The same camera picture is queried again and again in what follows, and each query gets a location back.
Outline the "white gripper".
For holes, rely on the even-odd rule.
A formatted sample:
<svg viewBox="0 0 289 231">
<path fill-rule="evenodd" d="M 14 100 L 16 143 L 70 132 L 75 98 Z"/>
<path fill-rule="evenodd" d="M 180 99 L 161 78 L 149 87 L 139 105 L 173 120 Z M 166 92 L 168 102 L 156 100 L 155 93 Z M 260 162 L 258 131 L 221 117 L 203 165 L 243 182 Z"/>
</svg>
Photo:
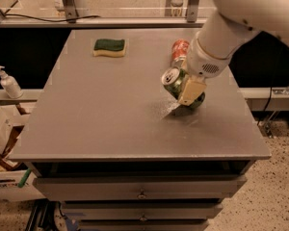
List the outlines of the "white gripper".
<svg viewBox="0 0 289 231">
<path fill-rule="evenodd" d="M 229 62 L 230 59 L 218 59 L 210 56 L 201 48 L 198 39 L 193 38 L 186 56 L 186 70 L 190 75 L 195 76 L 184 79 L 178 103 L 190 106 L 206 89 L 203 78 L 214 78 L 220 75 Z"/>
</svg>

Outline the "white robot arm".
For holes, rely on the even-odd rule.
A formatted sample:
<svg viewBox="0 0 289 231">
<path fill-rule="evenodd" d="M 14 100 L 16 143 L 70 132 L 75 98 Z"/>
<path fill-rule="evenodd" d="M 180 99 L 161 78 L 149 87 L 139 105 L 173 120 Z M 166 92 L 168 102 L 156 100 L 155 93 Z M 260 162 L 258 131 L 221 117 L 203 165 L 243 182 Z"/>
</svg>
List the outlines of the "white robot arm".
<svg viewBox="0 0 289 231">
<path fill-rule="evenodd" d="M 235 51 L 266 32 L 289 47 L 289 0 L 213 0 L 216 9 L 190 42 L 178 97 L 191 105 L 205 90 L 205 80 L 218 76 Z"/>
</svg>

